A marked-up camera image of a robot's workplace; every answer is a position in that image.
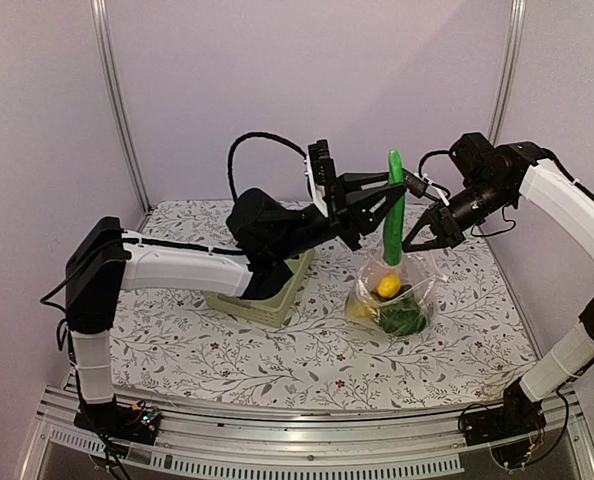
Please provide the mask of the green cucumber toy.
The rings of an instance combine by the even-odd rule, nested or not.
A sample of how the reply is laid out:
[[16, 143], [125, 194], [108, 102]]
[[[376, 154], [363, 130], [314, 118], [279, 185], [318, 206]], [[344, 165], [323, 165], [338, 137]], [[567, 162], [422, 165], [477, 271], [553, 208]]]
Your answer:
[[[403, 184], [404, 169], [399, 152], [396, 149], [388, 155], [388, 184]], [[402, 234], [405, 213], [405, 195], [402, 195], [388, 212], [383, 226], [383, 260], [389, 266], [396, 266], [402, 257]]]

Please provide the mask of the yellow lemon toy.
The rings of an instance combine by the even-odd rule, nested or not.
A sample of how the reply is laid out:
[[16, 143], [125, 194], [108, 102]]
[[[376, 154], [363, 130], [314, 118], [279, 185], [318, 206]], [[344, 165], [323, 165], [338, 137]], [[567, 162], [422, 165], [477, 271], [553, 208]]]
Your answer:
[[402, 283], [396, 274], [389, 274], [382, 278], [375, 289], [375, 293], [382, 299], [396, 297], [402, 288]]

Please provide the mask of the clear zip top bag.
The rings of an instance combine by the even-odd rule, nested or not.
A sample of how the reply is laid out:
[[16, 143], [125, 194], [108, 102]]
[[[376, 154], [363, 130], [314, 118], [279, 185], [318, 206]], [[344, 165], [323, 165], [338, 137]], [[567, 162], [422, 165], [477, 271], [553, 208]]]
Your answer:
[[396, 337], [420, 333], [435, 314], [435, 291], [442, 280], [426, 253], [404, 254], [391, 266], [378, 252], [359, 268], [346, 297], [345, 315]]

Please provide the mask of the bok choy toy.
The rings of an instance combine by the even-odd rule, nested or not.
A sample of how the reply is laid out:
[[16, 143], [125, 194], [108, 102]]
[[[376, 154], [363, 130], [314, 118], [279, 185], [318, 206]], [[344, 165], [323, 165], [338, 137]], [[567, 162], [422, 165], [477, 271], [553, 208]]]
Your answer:
[[426, 328], [427, 323], [427, 317], [412, 297], [382, 307], [378, 316], [379, 327], [384, 332], [398, 337], [419, 333]]

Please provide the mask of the beige perforated plastic basket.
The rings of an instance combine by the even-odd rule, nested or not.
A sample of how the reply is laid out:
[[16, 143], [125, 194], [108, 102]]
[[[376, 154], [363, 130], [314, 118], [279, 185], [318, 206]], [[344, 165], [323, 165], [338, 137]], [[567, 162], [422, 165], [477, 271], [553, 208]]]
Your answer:
[[233, 317], [279, 327], [287, 318], [289, 309], [304, 290], [308, 267], [314, 258], [315, 250], [310, 249], [298, 258], [289, 259], [286, 264], [293, 276], [278, 294], [266, 300], [242, 300], [213, 292], [203, 292], [208, 307]]

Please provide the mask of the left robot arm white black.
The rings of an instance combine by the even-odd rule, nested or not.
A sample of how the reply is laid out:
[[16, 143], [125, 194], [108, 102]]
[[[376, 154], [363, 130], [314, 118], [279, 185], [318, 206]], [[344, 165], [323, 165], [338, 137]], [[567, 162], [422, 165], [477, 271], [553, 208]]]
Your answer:
[[67, 263], [58, 289], [78, 390], [88, 419], [105, 434], [125, 426], [114, 403], [110, 330], [123, 290], [171, 288], [214, 292], [244, 300], [266, 300], [289, 283], [289, 260], [334, 238], [353, 251], [402, 200], [406, 186], [387, 173], [309, 173], [312, 202], [282, 206], [258, 188], [239, 195], [227, 226], [236, 248], [209, 247], [144, 236], [104, 217]]

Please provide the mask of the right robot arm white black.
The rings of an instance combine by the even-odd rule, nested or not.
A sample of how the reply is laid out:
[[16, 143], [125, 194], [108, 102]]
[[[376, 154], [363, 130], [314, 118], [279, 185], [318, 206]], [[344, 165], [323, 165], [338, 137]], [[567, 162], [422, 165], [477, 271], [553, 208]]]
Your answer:
[[[447, 155], [462, 176], [463, 189], [424, 211], [403, 241], [405, 252], [456, 247], [466, 230], [505, 207], [526, 202], [556, 224], [594, 266], [594, 194], [552, 150], [531, 141], [494, 146], [473, 132], [456, 140]], [[594, 296], [563, 338], [505, 389], [494, 427], [501, 435], [516, 435], [546, 396], [593, 361]]]

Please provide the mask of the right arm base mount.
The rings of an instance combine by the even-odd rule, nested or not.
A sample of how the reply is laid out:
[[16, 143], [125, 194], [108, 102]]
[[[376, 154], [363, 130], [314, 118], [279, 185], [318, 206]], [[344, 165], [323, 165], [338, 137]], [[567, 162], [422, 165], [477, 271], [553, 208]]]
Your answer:
[[457, 421], [466, 444], [488, 445], [493, 461], [506, 471], [528, 465], [543, 440], [545, 427], [540, 403], [524, 408], [514, 400], [496, 407], [471, 404]]

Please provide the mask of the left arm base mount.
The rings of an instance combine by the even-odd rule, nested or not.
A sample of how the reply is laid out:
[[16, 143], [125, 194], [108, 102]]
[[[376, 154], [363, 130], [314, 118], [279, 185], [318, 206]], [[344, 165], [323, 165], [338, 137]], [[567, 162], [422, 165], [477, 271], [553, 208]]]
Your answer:
[[74, 425], [106, 439], [154, 445], [161, 422], [161, 410], [147, 406], [143, 400], [131, 406], [110, 402], [89, 404], [80, 400]]

